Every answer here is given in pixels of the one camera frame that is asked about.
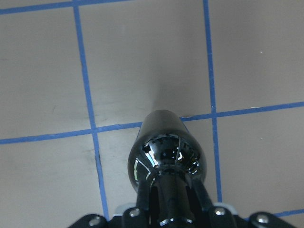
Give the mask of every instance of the floor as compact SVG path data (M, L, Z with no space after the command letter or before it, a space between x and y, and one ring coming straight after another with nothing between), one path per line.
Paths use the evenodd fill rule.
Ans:
M296 0L0 1L1 227L64 228L134 203L127 158L157 109L201 144L214 202L301 227L303 10Z

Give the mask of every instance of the floor tile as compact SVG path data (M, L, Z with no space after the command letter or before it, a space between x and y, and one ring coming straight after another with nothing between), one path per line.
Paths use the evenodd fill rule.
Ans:
M100 159L109 216L120 206L136 203L137 193L128 176L128 157L139 128L99 133Z
M0 145L0 182L1 227L65 228L103 213L90 135Z
M1 15L0 138L87 129L72 8Z
M303 101L304 2L209 2L217 111Z
M80 7L98 126L152 110L210 112L202 2L126 1Z
M218 119L223 201L241 216L302 209L304 109Z

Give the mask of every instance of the black cylindrical object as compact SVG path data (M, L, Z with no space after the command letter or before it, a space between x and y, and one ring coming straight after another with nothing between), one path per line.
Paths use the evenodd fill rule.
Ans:
M157 110L145 118L129 155L128 172L136 191L140 181L157 188L161 227L194 227L186 188L194 178L205 179L206 161L177 115Z

